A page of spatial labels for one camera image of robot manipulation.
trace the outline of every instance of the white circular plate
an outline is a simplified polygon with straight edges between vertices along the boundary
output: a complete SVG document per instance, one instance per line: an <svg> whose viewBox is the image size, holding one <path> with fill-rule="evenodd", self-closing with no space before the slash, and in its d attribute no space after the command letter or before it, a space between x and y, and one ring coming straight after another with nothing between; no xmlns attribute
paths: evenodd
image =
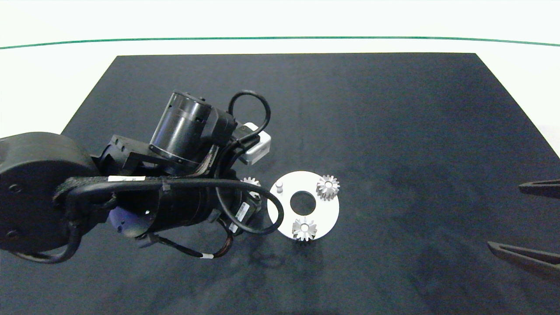
<svg viewBox="0 0 560 315"><path fill-rule="evenodd" d="M317 183L321 176L307 171L297 171L288 173L280 177L276 183L281 183L282 192L278 193L278 188L276 183L272 185L270 192L275 195L282 204L284 208L284 221L278 227L278 231L284 234L286 237L295 239L293 236L292 225L296 220L305 220L310 223L317 225L317 233L314 239L321 238L326 233L328 233L337 222L338 219L338 196L335 196L331 200L322 200L317 195ZM295 213L290 206L290 200L293 194L299 191L304 191L310 193L315 197L315 210L308 215L299 215ZM272 222L276 222L278 218L278 209L276 206L268 200L268 216Z"/></svg>

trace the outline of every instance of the black table surface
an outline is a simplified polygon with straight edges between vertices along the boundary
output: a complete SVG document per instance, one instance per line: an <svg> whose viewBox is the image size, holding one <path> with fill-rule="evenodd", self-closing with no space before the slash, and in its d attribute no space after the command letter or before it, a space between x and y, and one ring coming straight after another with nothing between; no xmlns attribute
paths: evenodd
<svg viewBox="0 0 560 315"><path fill-rule="evenodd" d="M221 109L238 90L265 95L272 150L235 168L266 187L295 170L337 176L332 231L306 247L244 234L199 260L138 249L101 224L59 265L2 253L2 314L560 312L559 287L486 246L560 252L560 201L517 189L554 179L560 163L475 54L121 56L63 134L92 154L113 134L148 142L173 89ZM242 100L237 118L260 123L258 103ZM211 252L222 233L202 223L162 235Z"/></svg>

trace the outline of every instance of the bevel gear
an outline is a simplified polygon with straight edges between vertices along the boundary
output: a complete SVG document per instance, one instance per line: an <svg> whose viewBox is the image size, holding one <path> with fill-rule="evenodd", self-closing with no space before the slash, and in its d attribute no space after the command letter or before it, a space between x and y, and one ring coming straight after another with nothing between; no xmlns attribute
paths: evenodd
<svg viewBox="0 0 560 315"><path fill-rule="evenodd" d="M317 225L313 221L307 222L307 219L296 219L292 224L293 238L296 240L310 241L315 239L317 235Z"/></svg>
<svg viewBox="0 0 560 315"><path fill-rule="evenodd" d="M242 182L244 182L244 183L249 183L249 184L253 184L253 185L256 185L256 186L259 186L259 187L260 187L260 182L259 182L256 178L243 177ZM253 198L257 198L257 199L260 198L259 194L256 193L256 192L249 192L249 194L250 194Z"/></svg>
<svg viewBox="0 0 560 315"><path fill-rule="evenodd" d="M317 183L317 195L322 200L332 200L339 191L340 185L336 177L325 175Z"/></svg>

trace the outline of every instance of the metal gear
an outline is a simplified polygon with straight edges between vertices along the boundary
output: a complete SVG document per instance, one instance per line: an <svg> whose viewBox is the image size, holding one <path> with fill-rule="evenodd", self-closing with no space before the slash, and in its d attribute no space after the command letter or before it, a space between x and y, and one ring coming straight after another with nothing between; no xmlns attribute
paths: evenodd
<svg viewBox="0 0 560 315"><path fill-rule="evenodd" d="M325 175L319 178L317 183L317 195L323 200L332 200L340 189L340 185L336 177Z"/></svg>
<svg viewBox="0 0 560 315"><path fill-rule="evenodd" d="M310 241L315 239L317 235L317 225L311 222L307 222L307 219L296 219L292 224L292 234L293 238L296 240Z"/></svg>
<svg viewBox="0 0 560 315"><path fill-rule="evenodd" d="M259 186L259 187L260 187L260 182L259 182L256 178L250 178L250 177L246 177L246 178L245 178L245 177L243 177L242 182L244 182L244 183L249 183L249 184L256 185L256 186ZM249 192L249 194L250 194L253 198L257 198L257 199L260 198L259 194L256 193L256 192L252 192L252 191L251 191L251 192Z"/></svg>

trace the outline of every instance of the green line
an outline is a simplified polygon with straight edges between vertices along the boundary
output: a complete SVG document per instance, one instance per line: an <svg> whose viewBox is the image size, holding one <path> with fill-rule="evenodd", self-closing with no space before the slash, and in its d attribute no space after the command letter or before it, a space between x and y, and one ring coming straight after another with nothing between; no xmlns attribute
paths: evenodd
<svg viewBox="0 0 560 315"><path fill-rule="evenodd" d="M54 41L51 43L27 44L0 47L0 49L37 47L61 44L100 43L106 41L147 41L147 40L232 40L232 39L439 39L439 40L470 40L470 41L492 41L495 43L512 43L525 45L542 45L560 47L560 44L538 43L536 41L521 41L507 39L487 38L463 38L463 37L439 37L439 36L257 36L257 37L163 37L163 38L113 38L113 39L85 39Z"/></svg>

